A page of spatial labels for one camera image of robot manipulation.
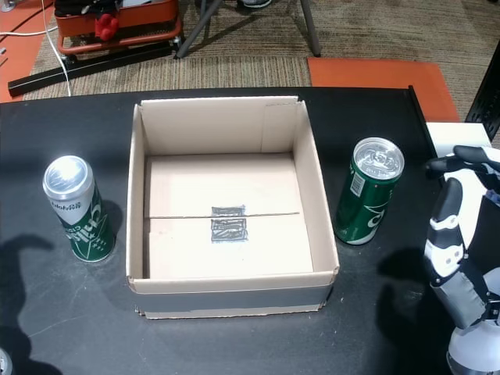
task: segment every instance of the cardboard box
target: cardboard box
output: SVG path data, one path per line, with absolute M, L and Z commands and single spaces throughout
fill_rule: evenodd
M 317 310 L 338 268 L 304 102 L 136 105 L 127 279 L 146 317 Z

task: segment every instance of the black table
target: black table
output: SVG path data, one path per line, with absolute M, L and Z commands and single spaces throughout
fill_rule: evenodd
M 406 166 L 367 245 L 337 242 L 341 272 L 320 312 L 150 321 L 125 280 L 125 223 L 134 103 L 151 98 L 300 95 L 306 100 L 335 212 L 354 144 L 389 138 Z M 439 192 L 422 165 L 431 147 L 409 90 L 255 88 L 151 91 L 2 105 L 0 346 L 18 373 L 448 373 L 453 325 L 427 287 L 422 253 Z M 41 189 L 56 157 L 93 167 L 118 246 L 78 261 Z

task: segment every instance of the green can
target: green can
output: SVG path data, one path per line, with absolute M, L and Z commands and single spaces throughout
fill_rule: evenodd
M 91 166 L 77 156 L 58 158 L 45 171 L 43 188 L 73 253 L 85 262 L 106 258 L 115 236 Z
M 373 238 L 404 167 L 401 150 L 387 139 L 367 138 L 354 147 L 335 215 L 338 238 L 350 245 Z

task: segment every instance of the wheel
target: wheel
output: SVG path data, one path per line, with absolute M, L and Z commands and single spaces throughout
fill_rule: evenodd
M 173 40 L 172 40 L 172 43 L 173 43 L 173 49 L 175 51 L 179 51 L 181 45 L 184 43 L 184 38 L 177 35 Z
M 78 62 L 78 58 L 75 55 L 62 55 L 61 60 L 66 67 Z

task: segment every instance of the metal tripod leg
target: metal tripod leg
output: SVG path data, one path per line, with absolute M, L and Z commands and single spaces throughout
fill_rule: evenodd
M 203 17 L 200 19 L 194 30 L 189 34 L 187 37 L 186 41 L 181 45 L 179 48 L 179 51 L 177 51 L 176 58 L 182 59 L 183 57 L 186 56 L 188 53 L 189 47 L 193 44 L 193 41 L 195 41 L 196 37 L 202 32 L 203 27 L 209 22 L 210 18 L 212 17 L 213 13 L 216 12 L 217 8 L 219 8 L 220 3 L 223 0 L 213 0 L 212 4 L 210 7 L 207 9 L 207 11 L 203 14 Z
M 200 4 L 200 18 L 203 17 L 206 11 L 206 0 L 202 0 L 202 4 Z
M 311 47 L 312 54 L 315 57 L 321 56 L 321 46 L 318 40 L 318 35 L 316 34 L 316 28 L 314 27 L 313 15 L 311 13 L 311 4 L 309 0 L 300 0 L 302 5 L 302 11 L 304 12 L 305 25 L 307 26 L 307 33 L 309 35 L 309 43 Z

